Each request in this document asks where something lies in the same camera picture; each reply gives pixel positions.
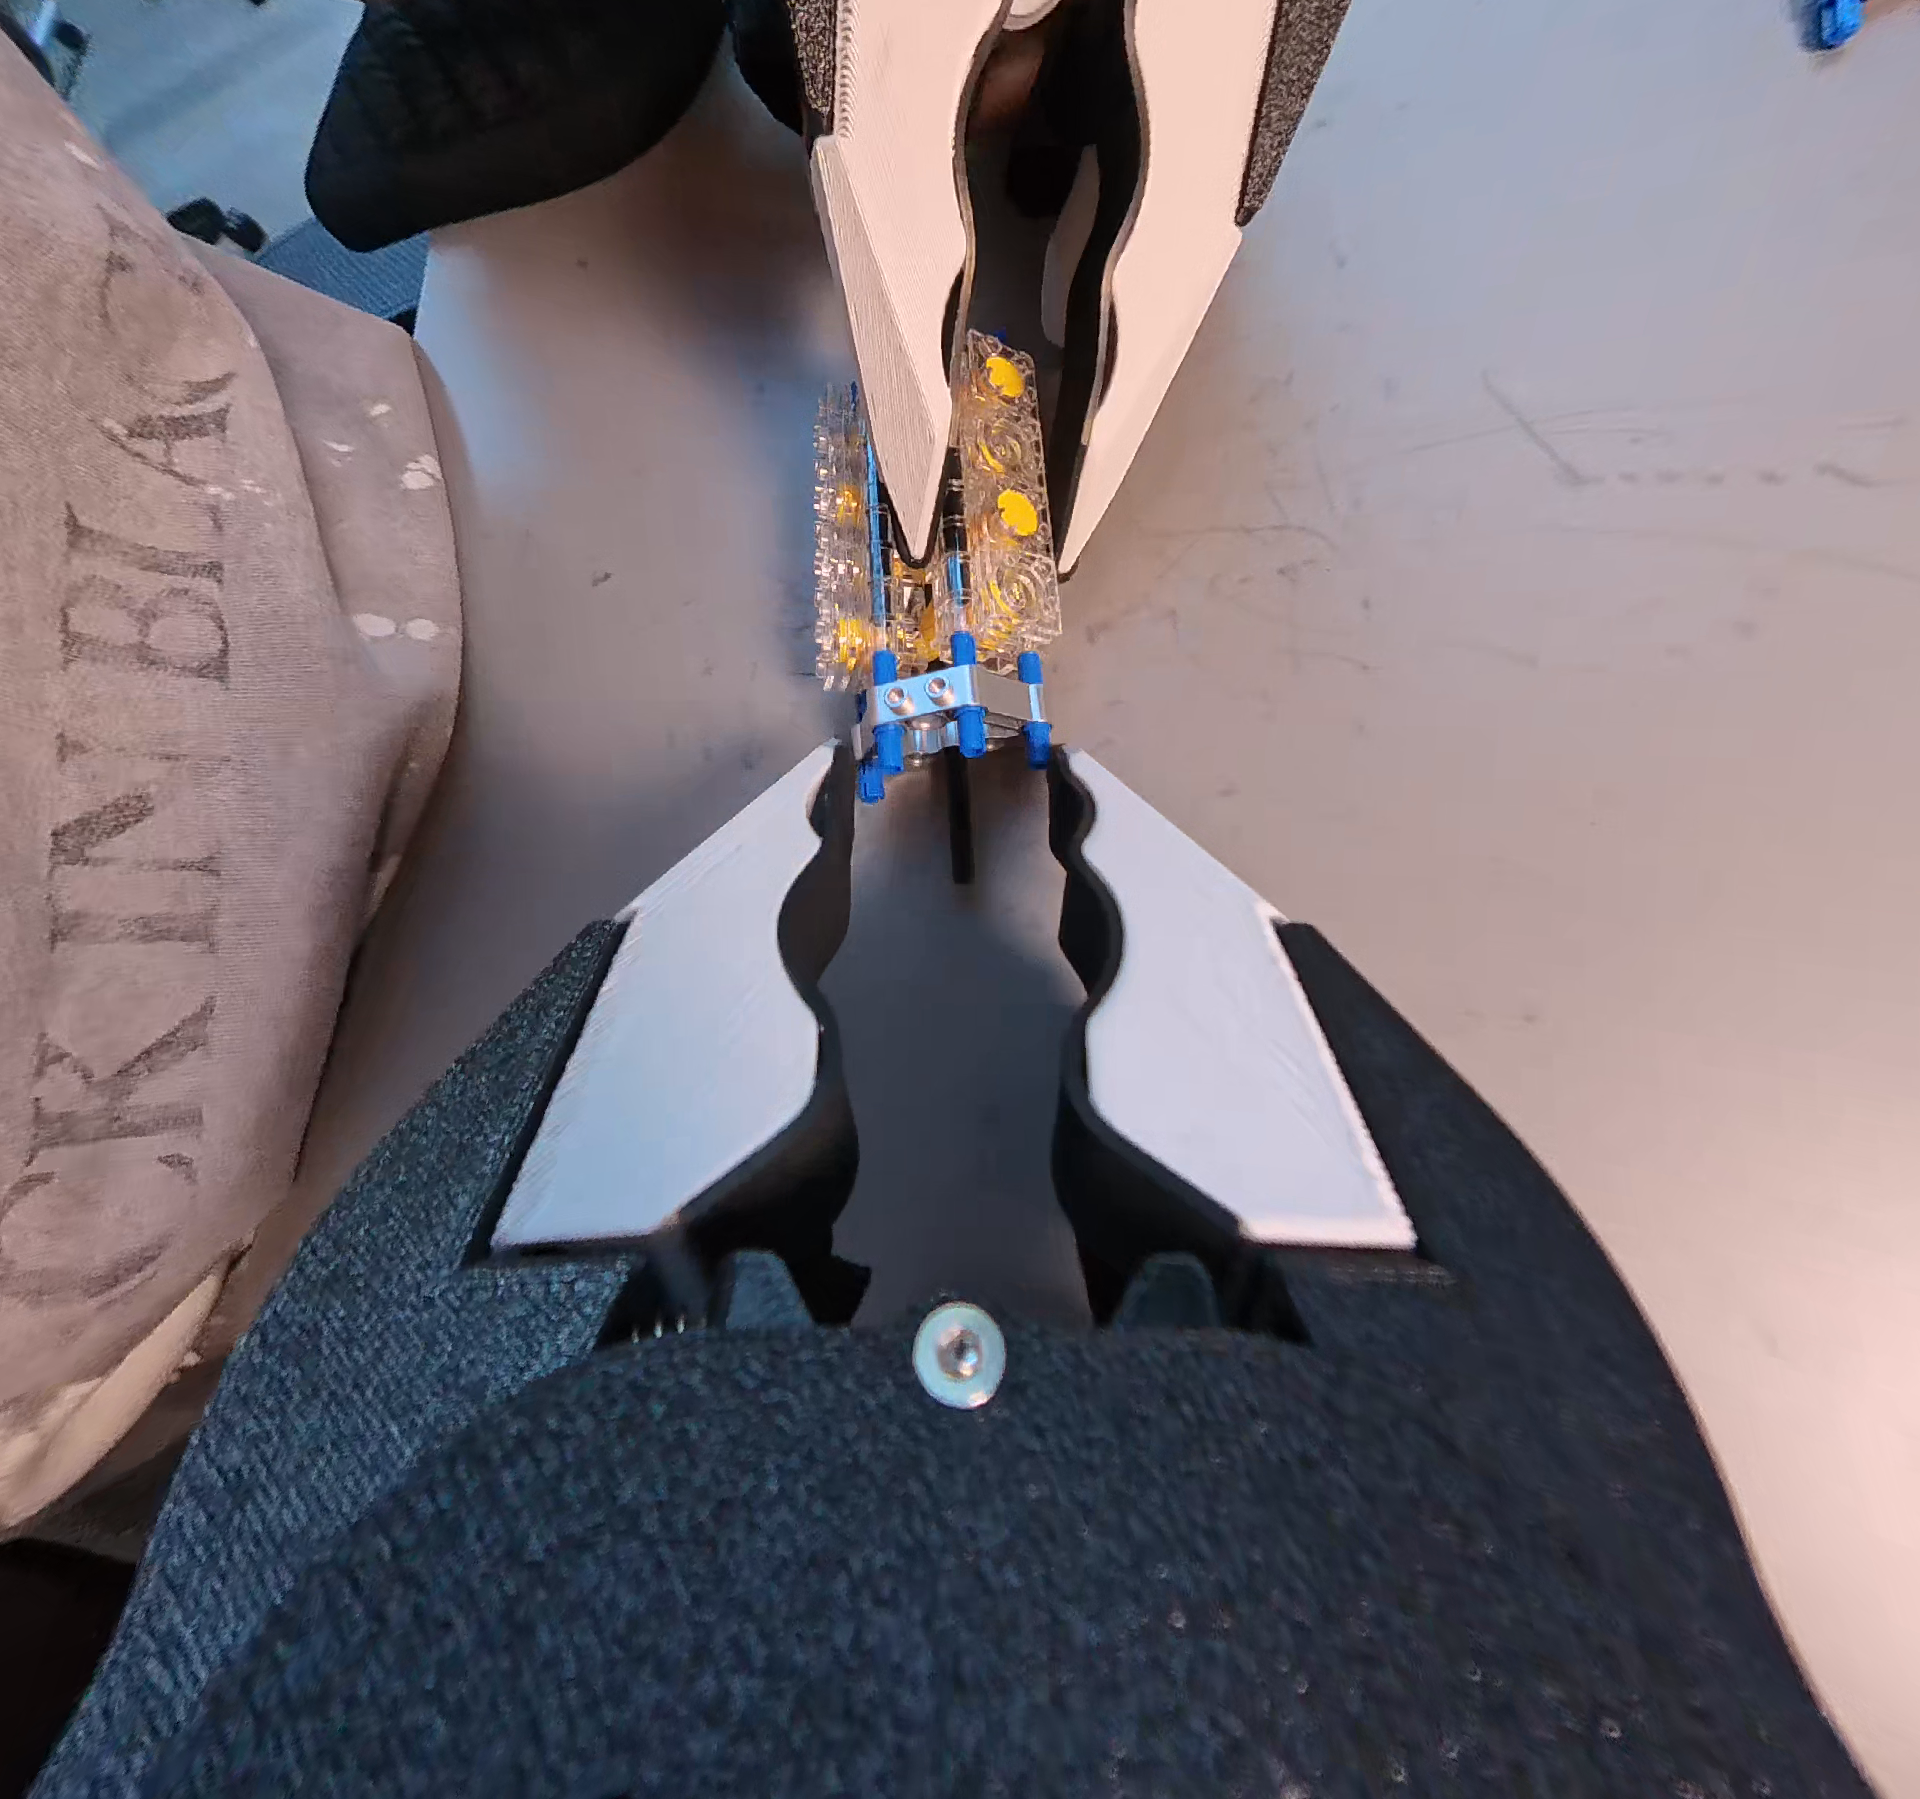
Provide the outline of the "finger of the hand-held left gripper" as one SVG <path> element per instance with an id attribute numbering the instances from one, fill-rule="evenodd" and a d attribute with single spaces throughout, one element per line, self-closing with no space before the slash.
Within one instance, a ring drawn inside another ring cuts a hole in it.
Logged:
<path id="1" fill-rule="evenodd" d="M 1240 244 L 1240 189 L 1280 0 L 1119 0 L 1125 91 L 1097 157 L 1095 214 L 1074 270 L 1081 331 L 1063 377 L 1053 493 L 1058 566 L 1072 576 L 1119 493 Z"/>
<path id="2" fill-rule="evenodd" d="M 954 326 L 973 290 L 964 129 L 1009 1 L 833 1 L 833 103 L 810 179 L 877 467 L 916 562 L 947 479 Z"/>

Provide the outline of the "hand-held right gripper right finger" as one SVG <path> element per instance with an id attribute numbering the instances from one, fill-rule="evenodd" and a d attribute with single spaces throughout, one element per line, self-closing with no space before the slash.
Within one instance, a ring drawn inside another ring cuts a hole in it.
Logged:
<path id="1" fill-rule="evenodd" d="M 1413 1253 L 1277 908 L 1090 754 L 1056 751 L 1048 792 L 1085 989 L 1061 1205 L 1122 1253 Z"/>

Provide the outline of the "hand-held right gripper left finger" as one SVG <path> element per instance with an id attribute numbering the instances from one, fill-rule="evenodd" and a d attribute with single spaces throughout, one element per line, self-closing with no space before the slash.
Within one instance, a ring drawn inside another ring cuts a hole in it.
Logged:
<path id="1" fill-rule="evenodd" d="M 817 746 L 618 911 L 495 1253 L 833 1228 L 858 1168 L 822 995 L 852 917 L 852 779 L 844 742 Z"/>

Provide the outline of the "clear toy brick engine model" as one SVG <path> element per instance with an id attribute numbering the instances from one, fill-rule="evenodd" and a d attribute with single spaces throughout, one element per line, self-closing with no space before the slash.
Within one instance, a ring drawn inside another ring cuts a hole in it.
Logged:
<path id="1" fill-rule="evenodd" d="M 952 411 L 954 444 L 920 562 L 904 549 L 858 387 L 830 391 L 814 417 L 814 674 L 853 702 L 855 768 L 870 685 L 966 662 L 1013 670 L 1020 654 L 1044 661 L 1061 630 L 1034 361 L 969 333 Z M 971 771 L 982 758 L 943 754 L 920 768 L 945 782 L 957 885 L 975 875 Z"/>

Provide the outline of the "grey perforated toy plate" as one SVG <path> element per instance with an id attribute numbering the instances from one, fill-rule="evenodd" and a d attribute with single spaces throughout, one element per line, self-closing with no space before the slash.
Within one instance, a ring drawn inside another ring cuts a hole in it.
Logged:
<path id="1" fill-rule="evenodd" d="M 1052 724 L 1039 654 L 1020 654 L 1013 670 L 993 670 L 982 662 L 966 662 L 919 672 L 899 670 L 870 685 L 862 719 L 861 758 L 874 754 L 877 722 L 901 722 L 904 726 L 901 775 L 928 766 L 943 754 L 957 754 L 954 716 L 969 707 L 982 710 L 987 716 L 988 746 L 985 755 L 997 750 L 1023 751 L 1020 724 L 1025 721 L 1048 721 Z"/>

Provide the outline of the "grey desk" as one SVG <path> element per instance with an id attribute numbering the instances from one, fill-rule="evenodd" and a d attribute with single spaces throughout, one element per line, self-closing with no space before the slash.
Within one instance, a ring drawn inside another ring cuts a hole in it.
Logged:
<path id="1" fill-rule="evenodd" d="M 1628 1282 L 1915 1794 L 1915 0 L 1354 0 L 1063 590 L 1072 746 L 1322 928 Z M 256 1305 L 585 922 L 833 728 L 800 141 L 437 235 L 461 719 Z"/>

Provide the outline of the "person in grey hoodie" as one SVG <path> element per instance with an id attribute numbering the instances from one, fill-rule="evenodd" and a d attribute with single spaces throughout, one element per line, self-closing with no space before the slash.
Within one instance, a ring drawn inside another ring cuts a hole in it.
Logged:
<path id="1" fill-rule="evenodd" d="M 211 1351 L 452 730 L 413 339 L 199 247 L 1 75 L 1 1522 Z"/>

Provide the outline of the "black chair wheel base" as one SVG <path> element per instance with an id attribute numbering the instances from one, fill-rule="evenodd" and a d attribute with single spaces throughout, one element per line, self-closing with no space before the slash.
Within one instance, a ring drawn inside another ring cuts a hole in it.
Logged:
<path id="1" fill-rule="evenodd" d="M 37 75 L 68 102 L 90 52 L 90 35 L 60 10 L 60 0 L 1 0 L 1 30 Z M 267 232 L 245 212 L 195 198 L 167 212 L 167 221 L 204 244 L 227 244 L 250 258 L 267 244 Z"/>

